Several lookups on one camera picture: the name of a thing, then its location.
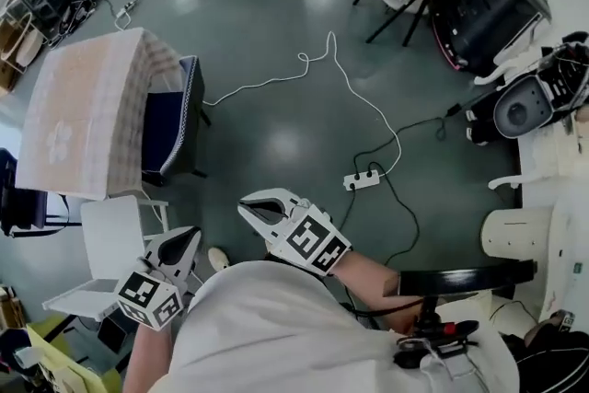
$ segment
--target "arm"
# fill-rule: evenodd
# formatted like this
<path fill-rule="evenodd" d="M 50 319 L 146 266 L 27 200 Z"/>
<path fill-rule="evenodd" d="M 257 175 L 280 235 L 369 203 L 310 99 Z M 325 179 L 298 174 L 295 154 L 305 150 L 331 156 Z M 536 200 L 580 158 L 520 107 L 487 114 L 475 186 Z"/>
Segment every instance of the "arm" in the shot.
<path fill-rule="evenodd" d="M 147 393 L 167 374 L 172 360 L 172 334 L 169 325 L 157 332 L 139 325 L 122 393 Z"/>
<path fill-rule="evenodd" d="M 383 297 L 385 282 L 397 280 L 398 273 L 358 252 L 346 253 L 331 273 L 373 310 L 402 306 L 420 299 L 418 296 Z M 383 320 L 392 330 L 402 334 L 408 333 L 421 307 L 417 305 L 386 315 Z"/>

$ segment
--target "white shirt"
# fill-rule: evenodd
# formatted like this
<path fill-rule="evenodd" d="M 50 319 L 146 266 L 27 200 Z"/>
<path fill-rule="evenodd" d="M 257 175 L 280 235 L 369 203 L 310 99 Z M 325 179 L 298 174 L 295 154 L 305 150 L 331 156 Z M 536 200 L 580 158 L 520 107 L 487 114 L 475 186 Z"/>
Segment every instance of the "white shirt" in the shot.
<path fill-rule="evenodd" d="M 400 368 L 393 362 L 399 337 L 364 328 L 319 280 L 297 268 L 244 262 L 197 292 L 169 374 L 151 392 L 486 391 L 464 356 L 448 365 L 455 375 L 470 374 L 454 381 L 431 356 L 422 361 L 424 371 Z M 495 386 L 498 378 L 477 349 L 469 355 L 489 391 L 507 391 Z"/>

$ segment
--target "person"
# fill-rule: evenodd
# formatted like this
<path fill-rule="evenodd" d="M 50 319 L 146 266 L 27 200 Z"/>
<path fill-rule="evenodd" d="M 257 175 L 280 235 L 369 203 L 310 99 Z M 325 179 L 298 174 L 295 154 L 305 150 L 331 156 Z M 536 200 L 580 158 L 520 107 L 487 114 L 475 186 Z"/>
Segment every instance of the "person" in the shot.
<path fill-rule="evenodd" d="M 385 282 L 398 281 L 398 273 L 355 251 L 331 274 L 373 310 L 419 300 L 383 297 Z M 496 375 L 476 349 L 468 360 L 489 378 L 485 388 L 478 375 L 449 379 L 442 361 L 425 371 L 396 365 L 397 340 L 411 331 L 419 310 L 383 317 L 392 331 L 366 329 L 316 275 L 279 260 L 242 262 L 196 292 L 174 345 L 170 328 L 139 327 L 123 393 L 505 391 L 492 387 Z M 456 388 L 455 379 L 470 387 Z"/>

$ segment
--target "floor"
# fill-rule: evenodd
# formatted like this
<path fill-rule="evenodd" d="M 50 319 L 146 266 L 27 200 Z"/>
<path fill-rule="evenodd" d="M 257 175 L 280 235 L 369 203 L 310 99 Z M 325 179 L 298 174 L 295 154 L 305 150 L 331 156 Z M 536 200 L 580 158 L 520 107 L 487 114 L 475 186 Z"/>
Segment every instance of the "floor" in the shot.
<path fill-rule="evenodd" d="M 110 1 L 120 8 L 131 0 Z M 352 0 L 143 0 L 133 11 L 132 26 L 153 31 L 181 54 L 198 55 L 208 100 L 245 84 L 301 74 L 297 54 L 323 54 L 329 31 L 337 36 L 338 57 L 352 87 L 378 105 L 394 128 L 443 115 L 479 93 L 470 75 L 446 64 L 425 21 L 408 48 L 400 44 L 410 16 L 365 44 L 384 18 L 380 0 L 362 0 L 357 7 Z M 101 3 L 67 42 L 112 31 L 108 6 Z M 18 129 L 24 120 L 41 62 L 0 100 L 6 130 Z M 224 249 L 234 262 L 264 254 L 261 239 L 237 214 L 242 196 L 285 187 L 325 208 L 338 223 L 352 197 L 342 186 L 343 176 L 353 173 L 352 156 L 389 138 L 378 115 L 350 93 L 331 53 L 313 63 L 304 79 L 242 92 L 207 113 L 213 126 L 198 136 L 198 167 L 210 177 L 185 176 L 167 188 L 146 189 L 171 202 L 173 224 L 199 225 L 208 244 Z M 418 216 L 422 235 L 411 253 L 393 260 L 395 268 L 488 263 L 480 226 L 505 203 L 486 183 L 513 173 L 513 162 L 505 143 L 484 148 L 470 143 L 464 116 L 448 120 L 446 128 L 443 142 L 435 139 L 431 124 L 401 135 L 403 156 L 390 177 Z M 387 168 L 397 152 L 391 145 L 375 158 Z M 507 202 L 511 197 L 503 195 Z M 415 226 L 381 184 L 358 191 L 344 233 L 356 250 L 383 261 L 410 246 Z M 31 318 L 43 318 L 41 301 L 89 278 L 81 235 L 0 238 L 0 278 L 16 287 Z"/>

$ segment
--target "navy chair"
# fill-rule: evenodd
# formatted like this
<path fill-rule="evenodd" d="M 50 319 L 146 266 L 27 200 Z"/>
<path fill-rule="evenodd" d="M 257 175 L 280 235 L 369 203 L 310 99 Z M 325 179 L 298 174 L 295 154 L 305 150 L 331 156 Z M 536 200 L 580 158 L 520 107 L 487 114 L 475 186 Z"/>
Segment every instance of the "navy chair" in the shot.
<path fill-rule="evenodd" d="M 206 178 L 196 168 L 196 136 L 201 119 L 211 121 L 202 111 L 204 82 L 196 56 L 180 59 L 186 73 L 183 92 L 147 94 L 142 143 L 143 180 L 161 187 L 178 174 Z"/>
<path fill-rule="evenodd" d="M 62 216 L 47 214 L 47 192 L 15 188 L 16 174 L 17 160 L 7 150 L 0 149 L 0 227 L 6 236 L 48 236 L 61 231 L 66 226 L 81 225 L 81 223 L 70 223 L 70 209 L 63 195 L 60 196 L 64 200 L 65 208 L 67 208 L 67 221 L 50 221 L 62 218 Z M 60 226 L 60 228 L 40 231 L 12 231 L 13 227 L 31 229 L 32 226 L 37 228 Z"/>

